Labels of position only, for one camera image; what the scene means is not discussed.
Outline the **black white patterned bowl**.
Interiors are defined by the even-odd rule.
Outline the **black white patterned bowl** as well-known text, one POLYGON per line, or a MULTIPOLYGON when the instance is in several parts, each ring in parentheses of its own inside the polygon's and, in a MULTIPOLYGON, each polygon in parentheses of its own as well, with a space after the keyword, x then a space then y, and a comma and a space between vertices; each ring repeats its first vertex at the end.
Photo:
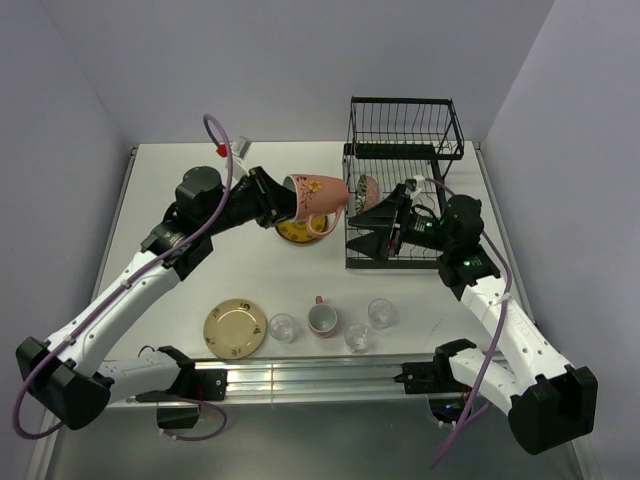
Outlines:
POLYGON ((360 214, 377 205, 380 201, 379 184, 373 177, 361 174, 356 183, 355 212, 360 214))

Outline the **small pink cup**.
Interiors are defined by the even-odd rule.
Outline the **small pink cup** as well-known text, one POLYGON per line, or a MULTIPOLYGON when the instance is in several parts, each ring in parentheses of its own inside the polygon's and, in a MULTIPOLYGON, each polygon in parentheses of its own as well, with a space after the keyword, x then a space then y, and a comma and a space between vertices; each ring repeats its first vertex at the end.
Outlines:
POLYGON ((321 296, 315 298, 315 304, 307 315, 307 325, 312 334, 319 338, 330 337, 338 324, 336 310, 321 296))

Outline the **large pink floral mug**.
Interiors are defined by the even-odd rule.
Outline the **large pink floral mug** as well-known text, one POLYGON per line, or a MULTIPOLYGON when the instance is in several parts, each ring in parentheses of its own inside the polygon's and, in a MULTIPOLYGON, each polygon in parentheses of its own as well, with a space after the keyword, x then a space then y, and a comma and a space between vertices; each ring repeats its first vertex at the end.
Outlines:
POLYGON ((349 203, 349 190, 341 178, 292 174, 284 178, 283 186, 295 193, 296 213, 294 221, 303 221, 307 232, 314 238, 332 233, 349 203), (316 217, 333 216, 333 223, 325 231, 316 230, 316 217))

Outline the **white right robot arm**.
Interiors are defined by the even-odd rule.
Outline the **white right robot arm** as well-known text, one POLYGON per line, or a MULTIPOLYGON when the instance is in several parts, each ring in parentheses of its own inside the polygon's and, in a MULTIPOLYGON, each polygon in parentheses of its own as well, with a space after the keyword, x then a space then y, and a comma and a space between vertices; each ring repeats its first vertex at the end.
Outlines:
POLYGON ((441 216, 413 203, 417 183, 398 184, 377 205, 352 216, 362 236, 350 250, 376 261, 396 255, 405 244, 439 252, 443 284, 491 336, 486 351, 466 340, 449 342, 432 362, 435 383, 452 390, 467 385, 507 417, 518 444, 532 455, 594 428, 598 382, 587 367, 576 368, 538 330, 512 298, 512 273, 484 231, 480 200, 452 194, 441 216))

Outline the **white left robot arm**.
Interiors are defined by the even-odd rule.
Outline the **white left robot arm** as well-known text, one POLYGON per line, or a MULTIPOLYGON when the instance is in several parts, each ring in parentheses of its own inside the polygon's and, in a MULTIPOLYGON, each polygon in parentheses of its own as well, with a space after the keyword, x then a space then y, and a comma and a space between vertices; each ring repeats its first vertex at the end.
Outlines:
POLYGON ((231 186, 212 167, 187 171, 163 221, 125 271, 65 327, 44 341, 29 337, 19 345, 23 385, 13 412, 31 395, 62 425, 79 430, 107 405, 128 397, 190 395, 195 363, 174 347, 125 361, 105 357, 142 314, 212 253, 213 236, 250 221, 271 228, 297 212, 292 178, 278 182, 255 167, 231 186))

